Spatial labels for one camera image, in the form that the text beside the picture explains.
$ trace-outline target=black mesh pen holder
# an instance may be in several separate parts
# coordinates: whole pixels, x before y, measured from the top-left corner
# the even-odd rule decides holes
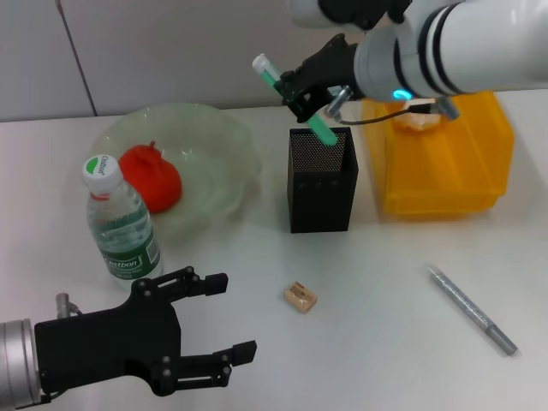
[[[309,128],[289,131],[288,202],[292,233],[346,231],[358,162],[350,128],[332,128],[325,146]]]

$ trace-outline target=glass bowl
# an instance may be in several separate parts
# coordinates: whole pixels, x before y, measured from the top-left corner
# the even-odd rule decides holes
[[[230,114],[200,104],[167,104],[127,114],[95,140],[90,157],[120,158],[152,140],[182,179],[177,204],[152,214],[160,232],[180,233],[192,223],[236,210],[246,186],[260,173],[248,130]]]

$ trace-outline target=white wall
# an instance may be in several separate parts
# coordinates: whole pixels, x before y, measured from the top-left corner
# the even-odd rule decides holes
[[[54,0],[0,1],[0,121],[91,116]]]
[[[284,0],[62,1],[100,115],[172,101],[280,104],[253,58],[294,69],[340,32],[295,27]]]

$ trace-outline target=bottle cap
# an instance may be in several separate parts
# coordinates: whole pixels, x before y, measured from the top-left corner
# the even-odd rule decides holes
[[[118,162],[106,154],[91,157],[82,172],[89,191],[94,194],[108,193],[123,181]]]

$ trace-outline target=white table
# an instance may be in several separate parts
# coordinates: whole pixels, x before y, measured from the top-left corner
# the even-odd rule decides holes
[[[451,223],[381,223],[355,129],[360,174],[350,230],[310,235],[289,233],[291,113],[231,110],[262,156],[260,190],[238,215],[164,244],[165,268],[194,265],[200,275],[226,271],[230,278],[225,295],[175,304],[182,352],[207,354],[256,339],[254,363],[236,368],[225,390],[157,398],[128,377],[71,390],[43,409],[548,409],[546,96],[502,96],[521,137],[508,193],[492,211]],[[95,136],[115,120],[0,124],[0,322],[53,319],[60,291],[84,312],[126,299],[110,285],[88,233],[80,182]],[[520,352],[503,356],[427,281],[425,262],[461,286]],[[307,315],[282,299],[294,280],[319,296]]]

